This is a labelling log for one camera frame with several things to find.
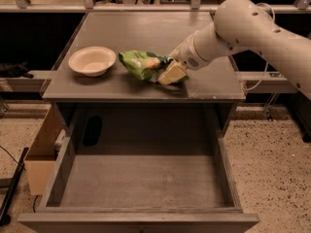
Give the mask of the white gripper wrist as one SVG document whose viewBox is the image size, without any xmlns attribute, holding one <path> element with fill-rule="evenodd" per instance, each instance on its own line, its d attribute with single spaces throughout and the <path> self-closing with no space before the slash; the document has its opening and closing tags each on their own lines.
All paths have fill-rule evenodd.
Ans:
<svg viewBox="0 0 311 233">
<path fill-rule="evenodd" d="M 188 77 L 187 68 L 199 70 L 210 64 L 197 53 L 194 46 L 194 36 L 195 34 L 188 36 L 183 43 L 168 54 L 176 61 L 172 61 L 158 76 L 157 81 L 159 83 L 163 85 L 178 83 Z"/>
</svg>

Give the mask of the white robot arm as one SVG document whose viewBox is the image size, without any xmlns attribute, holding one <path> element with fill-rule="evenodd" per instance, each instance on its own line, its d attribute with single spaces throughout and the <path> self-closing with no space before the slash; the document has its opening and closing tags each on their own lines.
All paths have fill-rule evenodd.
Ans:
<svg viewBox="0 0 311 233">
<path fill-rule="evenodd" d="M 250 0 L 225 0 L 212 22 L 170 53 L 173 61 L 157 80 L 164 85 L 175 83 L 188 69 L 199 70 L 219 57 L 243 50 L 261 56 L 311 98 L 311 40 L 278 26 Z"/>
</svg>

